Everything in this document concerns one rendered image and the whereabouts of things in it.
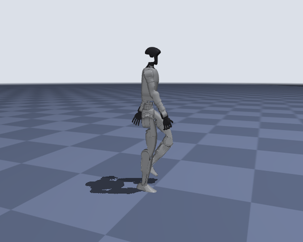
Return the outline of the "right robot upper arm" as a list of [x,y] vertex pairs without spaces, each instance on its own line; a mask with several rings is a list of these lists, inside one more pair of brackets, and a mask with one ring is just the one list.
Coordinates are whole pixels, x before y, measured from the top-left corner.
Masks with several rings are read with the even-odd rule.
[[153,71],[152,70],[145,70],[143,72],[143,74],[144,74],[144,78],[146,79],[146,83],[147,83],[147,87],[148,87],[150,97],[153,98],[152,94],[153,94],[153,92],[155,92],[155,90],[154,90],[155,83],[154,83]]

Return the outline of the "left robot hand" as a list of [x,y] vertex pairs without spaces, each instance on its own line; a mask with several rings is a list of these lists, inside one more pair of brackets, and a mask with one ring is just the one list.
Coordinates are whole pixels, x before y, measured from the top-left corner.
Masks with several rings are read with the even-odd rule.
[[[140,109],[140,107],[139,107],[139,109]],[[138,126],[139,126],[139,122],[140,122],[140,120],[142,120],[142,117],[141,117],[141,111],[139,111],[139,109],[138,109],[138,113],[134,116],[134,118],[133,118],[133,120],[132,120],[132,122],[134,121],[134,119],[136,118],[137,119],[137,121],[136,121],[136,119],[135,119],[135,121],[134,121],[134,124],[135,124],[135,122],[136,122],[136,124],[135,125],[137,125],[137,122],[138,122]],[[139,121],[138,121],[139,120]],[[141,123],[142,123],[142,121],[141,121]]]

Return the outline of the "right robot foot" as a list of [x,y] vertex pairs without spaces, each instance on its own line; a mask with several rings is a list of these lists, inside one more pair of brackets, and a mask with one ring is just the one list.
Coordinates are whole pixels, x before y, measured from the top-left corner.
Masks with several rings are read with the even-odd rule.
[[[145,184],[143,184],[143,185],[145,185]],[[147,185],[147,186],[143,186],[143,185],[142,185],[142,183],[139,183],[136,188],[139,189],[139,190],[143,190],[145,192],[150,192],[150,193],[157,192],[155,189],[153,189],[149,185]]]

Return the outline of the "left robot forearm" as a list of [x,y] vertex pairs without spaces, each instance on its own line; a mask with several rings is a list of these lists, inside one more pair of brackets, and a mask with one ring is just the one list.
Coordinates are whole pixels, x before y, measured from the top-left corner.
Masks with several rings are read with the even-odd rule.
[[146,100],[142,100],[142,103],[141,103],[141,105],[140,105],[140,109],[139,109],[139,111],[141,111],[141,112],[142,112],[142,109],[143,109],[144,103],[146,103]]

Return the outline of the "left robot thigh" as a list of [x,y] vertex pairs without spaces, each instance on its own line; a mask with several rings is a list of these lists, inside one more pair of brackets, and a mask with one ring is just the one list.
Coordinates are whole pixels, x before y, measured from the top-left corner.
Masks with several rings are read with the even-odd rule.
[[161,132],[165,134],[165,137],[163,138],[163,144],[166,146],[172,145],[173,138],[172,138],[171,130],[170,129],[163,130],[164,129],[163,119],[161,118],[161,115],[157,111],[155,111],[154,120],[156,126],[160,129]]

